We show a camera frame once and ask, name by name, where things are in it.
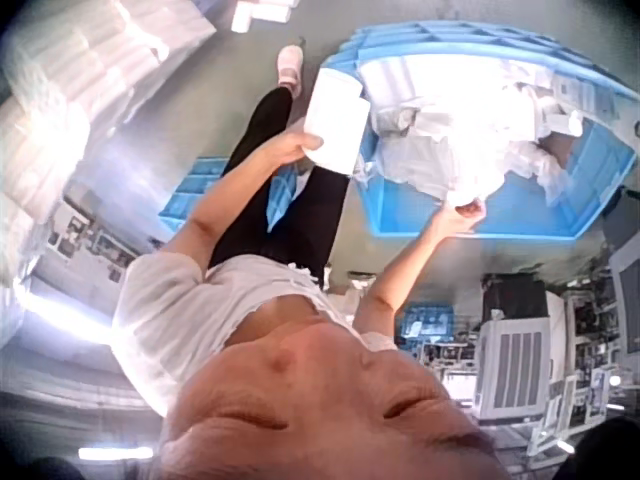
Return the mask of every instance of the gray floor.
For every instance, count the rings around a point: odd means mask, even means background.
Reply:
[[[197,156],[231,152],[254,106],[274,85],[274,61],[282,46],[301,36],[306,39],[308,96],[319,64],[354,29],[421,19],[475,20],[544,33],[583,52],[634,89],[640,87],[638,19],[622,2],[305,0],[290,23],[254,22],[244,35],[229,32],[228,19],[216,18],[219,32],[99,155],[84,162],[70,196],[138,249],[148,248],[149,235],[168,239],[156,214]],[[462,305],[459,315],[473,315],[484,272],[541,264],[543,278],[561,282],[601,244],[598,228],[572,245],[450,241],[425,272],[422,292]],[[368,234],[360,201],[351,189],[333,253],[333,280],[344,283],[348,270],[380,271],[402,245]]]

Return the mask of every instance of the paper sheet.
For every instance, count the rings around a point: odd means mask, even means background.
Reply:
[[[324,145],[305,151],[316,165],[352,175],[371,104],[360,98],[362,85],[346,74],[322,69],[313,91],[304,131]]]

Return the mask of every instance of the pink shoe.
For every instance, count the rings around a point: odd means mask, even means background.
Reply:
[[[278,54],[278,85],[289,86],[293,99],[302,93],[302,62],[304,54],[297,45],[289,45]]]

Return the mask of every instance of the black leggings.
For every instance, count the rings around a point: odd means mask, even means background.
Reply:
[[[292,104],[291,92],[284,87],[272,90],[260,101],[223,176],[260,145],[285,130]],[[295,263],[308,268],[322,286],[324,267],[333,248],[349,179],[313,167],[304,191],[268,233],[266,212],[270,185],[271,180],[262,185],[224,233],[209,267],[238,255],[261,255],[285,265]]]

